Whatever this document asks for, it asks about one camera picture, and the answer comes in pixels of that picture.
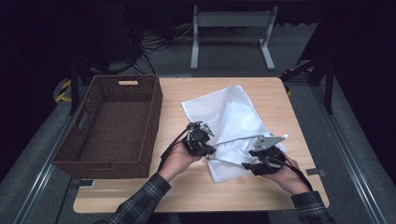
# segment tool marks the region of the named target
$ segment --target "person's right hand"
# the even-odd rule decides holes
[[[286,154],[284,155],[287,158],[286,163],[289,163],[288,161],[290,161],[291,165],[299,169],[297,161],[292,160]],[[292,195],[309,191],[309,188],[300,179],[300,177],[285,165],[276,173],[271,175],[262,175],[262,177],[274,180],[283,190]]]

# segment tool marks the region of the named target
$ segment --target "white cloth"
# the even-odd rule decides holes
[[[256,162],[248,152],[259,135],[270,136],[270,132],[242,87],[231,86],[181,104],[191,122],[206,123],[215,135],[207,142],[217,150],[207,160],[214,182],[251,174],[241,163]]]

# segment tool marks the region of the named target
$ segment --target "metal rail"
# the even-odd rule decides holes
[[[339,145],[338,151],[344,161],[344,164],[346,165],[347,170],[349,171],[349,174],[359,195],[361,196],[361,200],[367,210],[367,213],[370,216],[370,219],[373,223],[388,224],[387,220],[381,212],[381,209],[376,203],[372,192],[370,191],[370,187],[367,184],[364,173],[361,171],[359,165],[356,163],[352,153],[350,152],[349,146],[347,145],[347,142],[340,131],[337,121],[332,115],[329,115],[325,104],[323,104],[324,95],[322,91],[318,86],[311,87],[311,90],[314,93],[316,100],[318,101],[321,112],[325,115],[325,118],[329,123],[332,132],[334,133],[334,136]]]
[[[79,98],[82,98],[86,93],[86,88],[82,88],[81,95]],[[74,115],[69,115],[67,120],[64,122],[64,126],[59,134],[58,138],[56,139],[55,144],[53,145],[46,161],[43,164],[40,172],[38,173],[35,183],[33,184],[32,188],[29,191],[29,194],[26,196],[26,199],[21,206],[21,209],[17,216],[14,219],[14,224],[23,224],[27,223],[30,215],[32,215],[33,210],[35,209],[35,205],[37,204],[38,200],[40,199],[41,194],[43,193],[45,187],[47,186],[48,181],[52,175],[52,172],[55,168],[50,162],[55,155],[59,145],[62,143],[64,136],[66,135],[66,131],[70,126]]]

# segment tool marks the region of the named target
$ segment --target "basket handle hole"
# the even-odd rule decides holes
[[[120,86],[137,86],[139,83],[136,80],[119,81]]]

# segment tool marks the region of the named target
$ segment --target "person's left hand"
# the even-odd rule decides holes
[[[170,182],[175,176],[183,173],[189,166],[200,160],[202,157],[193,157],[184,148],[182,143],[177,143],[172,148],[171,153],[163,164],[163,168],[158,172],[166,181]]]

